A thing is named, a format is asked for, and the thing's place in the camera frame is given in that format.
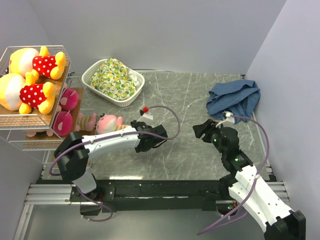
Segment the pink pig plush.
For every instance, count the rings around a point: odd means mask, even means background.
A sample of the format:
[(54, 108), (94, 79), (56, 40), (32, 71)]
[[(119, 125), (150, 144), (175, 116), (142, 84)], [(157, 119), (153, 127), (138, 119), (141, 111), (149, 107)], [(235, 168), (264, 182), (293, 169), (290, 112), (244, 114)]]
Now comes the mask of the pink pig plush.
[(74, 130), (76, 132), (79, 132), (79, 131), (91, 132), (95, 128), (96, 121), (97, 121), (97, 114), (95, 112), (92, 115), (84, 115), (83, 113), (79, 113)]
[(129, 127), (129, 125), (123, 123), (121, 116), (102, 114), (96, 124), (96, 133), (105, 134), (116, 132)]

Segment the black-haired doll face-up plush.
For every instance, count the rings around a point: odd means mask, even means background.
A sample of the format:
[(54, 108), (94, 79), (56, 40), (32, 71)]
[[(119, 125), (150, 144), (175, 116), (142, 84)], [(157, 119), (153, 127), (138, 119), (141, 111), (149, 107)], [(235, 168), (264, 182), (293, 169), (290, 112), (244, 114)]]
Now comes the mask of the black-haired doll face-up plush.
[(73, 118), (70, 111), (59, 111), (56, 113), (53, 125), (49, 129), (32, 129), (25, 130), (24, 133), (27, 137), (34, 137), (37, 133), (46, 132), (47, 136), (51, 137), (53, 135), (65, 136), (67, 135), (71, 129), (73, 124)]

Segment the black-haired doll face-down plush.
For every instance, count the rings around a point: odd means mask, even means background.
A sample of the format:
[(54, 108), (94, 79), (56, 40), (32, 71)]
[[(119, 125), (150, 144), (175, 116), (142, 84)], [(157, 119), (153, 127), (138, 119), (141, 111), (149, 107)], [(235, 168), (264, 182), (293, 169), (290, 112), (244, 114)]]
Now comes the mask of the black-haired doll face-down plush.
[(68, 88), (67, 84), (63, 85), (62, 95), (58, 103), (57, 111), (71, 111), (78, 102), (78, 93), (73, 88)]

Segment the yellow bear plush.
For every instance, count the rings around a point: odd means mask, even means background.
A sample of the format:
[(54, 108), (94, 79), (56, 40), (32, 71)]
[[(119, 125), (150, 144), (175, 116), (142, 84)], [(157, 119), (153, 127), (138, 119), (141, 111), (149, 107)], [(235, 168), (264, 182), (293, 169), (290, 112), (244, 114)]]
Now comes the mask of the yellow bear plush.
[(8, 73), (0, 77), (0, 105), (20, 114), (30, 114), (37, 109), (41, 114), (51, 112), (56, 97), (56, 87), (51, 82), (35, 83), (36, 79), (27, 74)]
[(42, 46), (40, 50), (26, 47), (11, 54), (7, 72), (24, 78), (27, 73), (31, 73), (36, 79), (43, 76), (58, 80), (64, 73), (66, 62), (66, 55), (62, 51), (51, 55), (46, 46)]

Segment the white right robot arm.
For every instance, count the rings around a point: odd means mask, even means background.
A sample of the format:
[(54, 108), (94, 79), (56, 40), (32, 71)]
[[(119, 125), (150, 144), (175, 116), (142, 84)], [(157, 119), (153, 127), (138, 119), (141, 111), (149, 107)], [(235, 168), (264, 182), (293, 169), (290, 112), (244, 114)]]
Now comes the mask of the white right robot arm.
[(220, 179), (219, 195), (234, 199), (258, 223), (266, 240), (306, 239), (306, 218), (271, 189), (240, 149), (238, 132), (211, 119), (192, 127), (195, 137), (213, 144), (229, 175)]

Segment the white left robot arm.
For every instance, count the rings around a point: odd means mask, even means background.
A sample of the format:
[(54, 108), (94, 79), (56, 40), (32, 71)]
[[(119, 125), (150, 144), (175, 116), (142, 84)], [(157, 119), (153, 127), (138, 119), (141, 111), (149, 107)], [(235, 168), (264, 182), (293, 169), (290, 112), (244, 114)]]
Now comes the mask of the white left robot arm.
[(103, 134), (71, 132), (55, 150), (54, 157), (62, 179), (78, 187), (86, 200), (94, 201), (100, 189), (93, 174), (87, 170), (89, 160), (127, 149), (147, 152), (167, 139), (167, 131), (162, 125), (152, 127), (135, 121), (128, 127)]

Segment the blue checked shirt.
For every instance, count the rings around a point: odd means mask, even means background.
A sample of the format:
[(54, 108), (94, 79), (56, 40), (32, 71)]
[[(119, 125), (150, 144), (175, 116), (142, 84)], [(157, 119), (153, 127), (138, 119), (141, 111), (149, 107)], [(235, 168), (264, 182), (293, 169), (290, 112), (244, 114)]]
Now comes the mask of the blue checked shirt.
[(239, 79), (226, 83), (216, 83), (208, 92), (206, 103), (208, 115), (222, 120), (223, 112), (244, 118), (236, 118), (235, 123), (248, 122), (257, 106), (261, 91), (253, 80)]

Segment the lemon print cloth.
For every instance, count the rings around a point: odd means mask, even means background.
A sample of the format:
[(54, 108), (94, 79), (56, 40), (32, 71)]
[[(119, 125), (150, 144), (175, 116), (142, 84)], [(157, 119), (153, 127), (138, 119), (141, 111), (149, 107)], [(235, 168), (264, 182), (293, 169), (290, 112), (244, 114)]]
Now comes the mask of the lemon print cloth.
[(97, 68), (89, 85), (117, 101), (124, 101), (136, 92), (135, 83), (128, 75), (128, 67), (115, 58), (107, 59)]

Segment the white perforated plastic basket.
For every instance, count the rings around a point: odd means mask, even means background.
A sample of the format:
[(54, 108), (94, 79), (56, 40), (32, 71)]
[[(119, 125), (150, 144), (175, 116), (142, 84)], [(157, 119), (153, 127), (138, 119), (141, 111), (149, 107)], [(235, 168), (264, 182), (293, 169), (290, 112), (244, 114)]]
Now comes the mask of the white perforated plastic basket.
[(127, 107), (139, 96), (145, 78), (115, 58), (101, 59), (81, 77), (93, 93), (119, 106)]

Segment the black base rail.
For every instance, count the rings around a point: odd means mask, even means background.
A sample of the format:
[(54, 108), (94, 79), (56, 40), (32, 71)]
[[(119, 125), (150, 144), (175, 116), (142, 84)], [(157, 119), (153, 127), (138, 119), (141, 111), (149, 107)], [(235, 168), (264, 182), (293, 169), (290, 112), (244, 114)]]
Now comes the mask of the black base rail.
[(99, 180), (86, 196), (115, 213), (200, 209), (226, 214), (238, 205), (218, 180)]

